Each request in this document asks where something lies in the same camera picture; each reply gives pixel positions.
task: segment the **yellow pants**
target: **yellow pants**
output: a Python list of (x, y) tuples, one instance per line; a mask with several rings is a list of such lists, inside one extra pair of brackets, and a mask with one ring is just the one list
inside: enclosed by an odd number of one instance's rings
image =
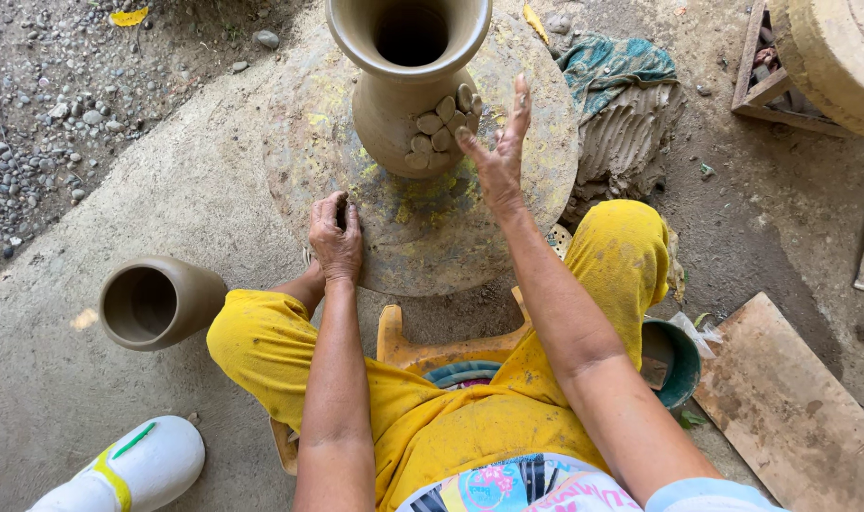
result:
[[(667, 242), (666, 226), (652, 208), (606, 201), (584, 218), (565, 258), (638, 368), (644, 312), (668, 290)], [(207, 343), (231, 379), (298, 432), (317, 334), (297, 299), (234, 290)], [(535, 329), (487, 385), (449, 392), (369, 358), (366, 367), (378, 510), (395, 510), (420, 487), (448, 476), (532, 453), (563, 454), (608, 471), (569, 409)]]

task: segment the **unfired clay pot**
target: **unfired clay pot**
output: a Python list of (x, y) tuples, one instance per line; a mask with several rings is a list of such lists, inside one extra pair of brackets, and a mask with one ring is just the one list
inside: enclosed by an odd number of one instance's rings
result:
[(103, 331), (125, 348), (154, 351), (211, 325), (226, 285), (217, 273), (169, 256), (124, 262), (100, 293)]
[(404, 156), (420, 131), (416, 119), (434, 111), (461, 84), (477, 93), (464, 66), (486, 38), (492, 0), (327, 0), (325, 14), (341, 50), (358, 65), (353, 124), (368, 154), (407, 178), (435, 176), (463, 156), (457, 144), (449, 161), (414, 169)]

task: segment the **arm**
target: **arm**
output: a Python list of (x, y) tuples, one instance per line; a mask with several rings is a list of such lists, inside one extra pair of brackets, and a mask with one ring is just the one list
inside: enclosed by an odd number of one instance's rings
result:
[(347, 194), (335, 192), (312, 204), (309, 241), (324, 271), (324, 313), (305, 386), (296, 512), (375, 508), (375, 446), (357, 319), (362, 234), (356, 205), (347, 209), (347, 229), (337, 227), (338, 205), (346, 203)]
[[(658, 489), (695, 476), (721, 478), (653, 394), (593, 298), (550, 249), (520, 190), (530, 120), (523, 76), (514, 113), (489, 152), (466, 128), (458, 144), (477, 164), (486, 204), (502, 227), (530, 317), (565, 397), (619, 483), (645, 506)], [(579, 311), (568, 315), (567, 311)], [(550, 321), (561, 318), (561, 322)]]

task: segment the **green bucket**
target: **green bucket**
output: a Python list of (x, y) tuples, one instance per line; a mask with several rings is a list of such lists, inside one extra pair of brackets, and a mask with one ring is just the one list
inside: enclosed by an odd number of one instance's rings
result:
[(667, 409), (691, 398), (700, 381), (698, 347), (679, 327), (666, 320), (644, 320), (641, 325), (642, 353), (667, 365), (662, 388), (655, 391)]

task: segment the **hand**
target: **hand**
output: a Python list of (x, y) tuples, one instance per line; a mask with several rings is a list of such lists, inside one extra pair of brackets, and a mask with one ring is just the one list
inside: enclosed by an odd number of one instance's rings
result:
[[(359, 229), (357, 205), (347, 206), (347, 192), (334, 192), (321, 201), (312, 203), (312, 227), (309, 243), (321, 263), (327, 283), (356, 282), (363, 264), (363, 233)], [(337, 219), (345, 218), (346, 229), (337, 226)]]
[(524, 136), (530, 125), (530, 91), (527, 80), (520, 74), (514, 79), (514, 112), (506, 129), (496, 130), (495, 150), (489, 151), (466, 127), (458, 128), (458, 145), (477, 164), (483, 200), (496, 217), (524, 209), (520, 190), (520, 159)]

